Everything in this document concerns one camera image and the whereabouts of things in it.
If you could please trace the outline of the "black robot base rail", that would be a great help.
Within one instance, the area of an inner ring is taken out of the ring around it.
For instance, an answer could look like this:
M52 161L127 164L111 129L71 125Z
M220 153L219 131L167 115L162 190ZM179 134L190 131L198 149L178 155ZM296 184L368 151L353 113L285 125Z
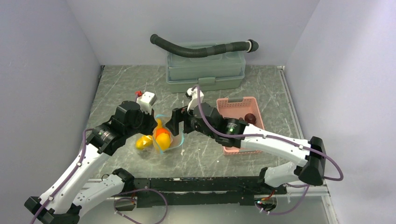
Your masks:
M257 176L135 178L118 196L137 198L138 208L168 205L239 204L251 206L260 197L285 195L285 186L265 186Z

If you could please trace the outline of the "orange fruit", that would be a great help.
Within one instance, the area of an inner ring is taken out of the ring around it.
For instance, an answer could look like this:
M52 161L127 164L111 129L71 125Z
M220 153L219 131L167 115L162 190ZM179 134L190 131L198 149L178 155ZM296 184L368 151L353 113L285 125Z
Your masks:
M163 133L166 134L166 135L168 135L168 136L170 136L169 130L166 129L166 128L163 128L163 127L162 127L162 128L157 128L157 129L156 129L156 133L155 133L154 136L155 136L155 138L157 138L158 135L163 134Z

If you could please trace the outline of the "yellow mango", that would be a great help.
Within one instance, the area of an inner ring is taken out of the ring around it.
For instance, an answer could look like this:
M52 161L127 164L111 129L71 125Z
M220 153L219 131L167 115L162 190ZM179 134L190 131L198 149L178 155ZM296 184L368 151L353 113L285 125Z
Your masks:
M155 144L156 151L161 153L166 151L170 147L171 138L170 136L163 133L157 136L155 142L156 142Z

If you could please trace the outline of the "yellow bell pepper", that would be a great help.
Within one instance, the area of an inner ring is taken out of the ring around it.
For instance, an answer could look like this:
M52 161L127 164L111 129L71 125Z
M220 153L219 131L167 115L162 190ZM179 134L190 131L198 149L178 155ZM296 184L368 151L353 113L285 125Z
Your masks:
M156 126L157 129L163 128L162 120L161 120L161 119L156 119L156 122L157 122L157 126Z

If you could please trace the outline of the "clear zip top bag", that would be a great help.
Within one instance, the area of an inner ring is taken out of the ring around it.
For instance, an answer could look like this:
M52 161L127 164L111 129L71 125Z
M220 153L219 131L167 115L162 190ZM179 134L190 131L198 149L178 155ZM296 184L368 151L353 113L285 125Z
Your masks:
M173 135L165 124L170 121L169 116L158 114L155 116L157 127L153 135L144 135L140 138L142 149L153 147L159 154L163 154L170 149L182 146L184 136L181 131L178 135Z

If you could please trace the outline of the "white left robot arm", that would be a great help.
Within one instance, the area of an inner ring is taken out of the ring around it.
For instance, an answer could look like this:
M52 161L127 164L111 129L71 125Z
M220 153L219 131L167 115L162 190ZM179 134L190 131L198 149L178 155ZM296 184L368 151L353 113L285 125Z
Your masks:
M76 224L89 210L108 197L130 195L134 190L134 176L123 168L114 170L95 187L82 191L95 170L104 164L126 140L136 134L149 135L157 122L153 103L139 97L123 101L110 119L89 135L83 133L82 149L59 179L40 196L31 196L24 206L43 224Z

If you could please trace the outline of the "yellow lemon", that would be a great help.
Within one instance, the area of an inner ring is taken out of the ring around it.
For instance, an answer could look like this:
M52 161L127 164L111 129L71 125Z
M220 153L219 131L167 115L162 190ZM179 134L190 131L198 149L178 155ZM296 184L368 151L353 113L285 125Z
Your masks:
M144 150L152 145L153 145L153 136L143 135L136 141L135 148L138 150Z

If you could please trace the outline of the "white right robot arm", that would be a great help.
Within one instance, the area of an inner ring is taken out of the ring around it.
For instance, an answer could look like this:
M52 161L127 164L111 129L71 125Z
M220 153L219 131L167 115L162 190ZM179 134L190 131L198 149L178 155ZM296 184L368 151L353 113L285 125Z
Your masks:
M302 181L314 186L324 182L325 147L319 137L303 140L271 133L241 119L223 117L207 103L192 110L186 106L173 109L165 126L173 135L178 135L181 122L184 133L196 131L224 147L262 151L288 160L286 164L260 171L257 187L264 194L289 182Z

